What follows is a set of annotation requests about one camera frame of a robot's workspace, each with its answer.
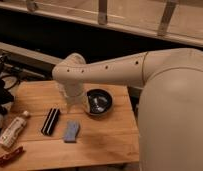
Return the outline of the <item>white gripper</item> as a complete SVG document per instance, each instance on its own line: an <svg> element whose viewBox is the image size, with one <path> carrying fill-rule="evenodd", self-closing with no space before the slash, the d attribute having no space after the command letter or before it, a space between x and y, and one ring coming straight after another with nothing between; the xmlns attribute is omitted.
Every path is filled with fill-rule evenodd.
<svg viewBox="0 0 203 171"><path fill-rule="evenodd" d="M73 107L77 106L84 112L90 112L90 105L87 97L87 93L82 83L58 83L59 92L63 95L66 104L67 111L70 111Z"/></svg>

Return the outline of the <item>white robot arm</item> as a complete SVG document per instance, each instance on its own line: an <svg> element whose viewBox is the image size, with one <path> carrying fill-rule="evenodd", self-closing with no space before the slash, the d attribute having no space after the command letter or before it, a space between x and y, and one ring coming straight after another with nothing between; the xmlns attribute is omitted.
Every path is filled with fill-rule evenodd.
<svg viewBox="0 0 203 171"><path fill-rule="evenodd" d="M140 170L203 171L203 51L157 50L91 64L73 53L52 77L69 103L87 101L85 83L140 88Z"/></svg>

